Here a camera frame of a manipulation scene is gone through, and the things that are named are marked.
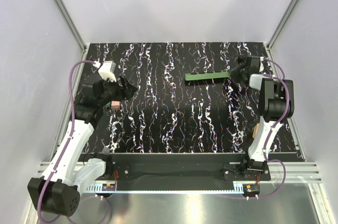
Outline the green power strip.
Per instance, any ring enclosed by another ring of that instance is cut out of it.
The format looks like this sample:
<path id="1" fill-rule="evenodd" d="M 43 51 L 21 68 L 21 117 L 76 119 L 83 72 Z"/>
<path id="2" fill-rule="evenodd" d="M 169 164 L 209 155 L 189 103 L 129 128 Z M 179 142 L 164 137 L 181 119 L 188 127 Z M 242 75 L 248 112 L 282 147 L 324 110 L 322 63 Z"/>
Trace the green power strip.
<path id="1" fill-rule="evenodd" d="M 195 83 L 204 83 L 205 81 L 212 82 L 219 79 L 230 78 L 231 73 L 226 70 L 210 71 L 210 72 L 190 72 L 184 75 L 184 82 L 186 86 Z"/>

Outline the pink charger plug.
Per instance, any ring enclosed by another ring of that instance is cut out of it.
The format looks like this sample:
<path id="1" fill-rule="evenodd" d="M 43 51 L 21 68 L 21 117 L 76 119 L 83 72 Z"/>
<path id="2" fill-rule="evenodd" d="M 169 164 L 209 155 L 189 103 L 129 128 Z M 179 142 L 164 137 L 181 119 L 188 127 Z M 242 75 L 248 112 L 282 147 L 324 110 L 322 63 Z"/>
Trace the pink charger plug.
<path id="1" fill-rule="evenodd" d="M 112 101 L 111 102 L 111 110 L 120 110 L 121 102 L 120 101 Z"/>

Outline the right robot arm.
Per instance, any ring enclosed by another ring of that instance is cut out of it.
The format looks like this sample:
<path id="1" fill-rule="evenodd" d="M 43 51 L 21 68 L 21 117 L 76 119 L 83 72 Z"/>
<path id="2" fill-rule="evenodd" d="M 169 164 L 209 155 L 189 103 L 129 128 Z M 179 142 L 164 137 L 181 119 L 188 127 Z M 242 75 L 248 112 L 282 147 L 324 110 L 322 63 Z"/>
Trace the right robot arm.
<path id="1" fill-rule="evenodd" d="M 264 61 L 277 66 L 281 77 L 263 73 Z M 237 59 L 237 63 L 238 65 L 230 72 L 230 79 L 259 90 L 258 129 L 246 157 L 239 166 L 241 176 L 251 180 L 265 172 L 274 138 L 281 126 L 294 113 L 294 83 L 285 78 L 280 65 L 265 57 L 243 55 Z"/>

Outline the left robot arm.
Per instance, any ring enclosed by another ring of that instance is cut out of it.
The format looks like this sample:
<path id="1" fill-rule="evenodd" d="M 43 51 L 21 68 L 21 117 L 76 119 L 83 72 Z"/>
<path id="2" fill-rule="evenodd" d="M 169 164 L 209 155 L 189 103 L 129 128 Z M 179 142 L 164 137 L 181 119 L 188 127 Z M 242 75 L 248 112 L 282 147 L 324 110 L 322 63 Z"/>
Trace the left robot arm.
<path id="1" fill-rule="evenodd" d="M 121 76 L 119 81 L 88 77 L 72 108 L 64 139 L 49 166 L 39 178 L 31 178 L 27 189 L 38 213 L 72 216 L 81 195 L 95 179 L 107 180 L 114 174 L 112 158 L 98 154 L 78 172 L 74 169 L 82 149 L 96 129 L 104 108 L 113 101 L 131 100 L 137 87 Z"/>

